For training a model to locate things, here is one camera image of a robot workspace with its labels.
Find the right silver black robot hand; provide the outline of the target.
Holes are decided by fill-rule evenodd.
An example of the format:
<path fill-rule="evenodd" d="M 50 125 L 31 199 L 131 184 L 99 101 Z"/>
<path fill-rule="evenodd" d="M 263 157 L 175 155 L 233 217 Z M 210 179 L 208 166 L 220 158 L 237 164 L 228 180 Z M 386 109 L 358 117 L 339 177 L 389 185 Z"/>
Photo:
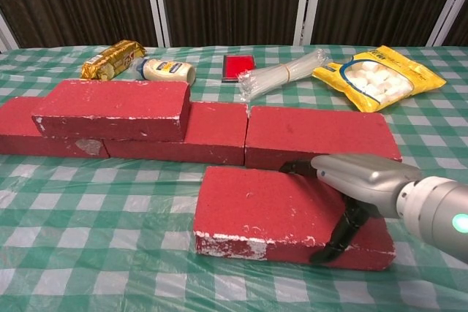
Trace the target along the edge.
<path fill-rule="evenodd" d="M 417 167 L 362 153 L 287 161 L 279 171 L 317 178 L 344 197 L 344 213 L 329 241 L 309 257 L 313 265 L 324 265 L 340 257 L 370 218 L 397 218 L 396 203 L 401 190 L 423 177 Z"/>

